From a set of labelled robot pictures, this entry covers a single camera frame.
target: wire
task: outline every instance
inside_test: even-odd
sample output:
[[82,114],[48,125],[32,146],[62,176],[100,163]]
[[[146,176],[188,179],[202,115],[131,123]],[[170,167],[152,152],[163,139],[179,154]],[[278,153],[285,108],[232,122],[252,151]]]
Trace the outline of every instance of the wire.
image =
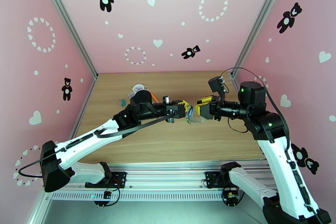
[[30,166],[32,166],[32,165],[35,165],[35,164],[37,164],[37,163],[40,163],[40,162],[46,160],[47,158],[49,158],[49,157],[51,157],[51,156],[53,156],[53,155],[56,155],[58,152],[60,152],[60,151],[65,151],[65,150],[66,150],[65,148],[61,148],[60,150],[54,152],[54,153],[51,154],[51,155],[46,156],[45,158],[39,159],[39,160],[37,160],[37,161],[35,161],[35,162],[33,162],[33,163],[30,163],[30,164],[28,164],[28,165],[26,165],[26,166],[20,168],[19,171],[18,171],[19,175],[24,176],[24,177],[31,177],[31,178],[42,178],[42,176],[40,176],[40,175],[24,174],[24,173],[22,173],[22,170],[24,170],[24,169],[26,169],[26,168],[28,168],[28,167],[30,167]]
[[229,126],[232,130],[234,130],[234,131],[236,131],[236,132],[238,132],[238,133],[242,133],[242,134],[247,133],[247,132],[249,131],[248,129],[246,129],[246,131],[242,132],[242,131],[238,131],[238,130],[235,130],[234,128],[232,128],[231,125],[230,125],[230,118],[229,118],[229,117],[228,117],[228,126]]

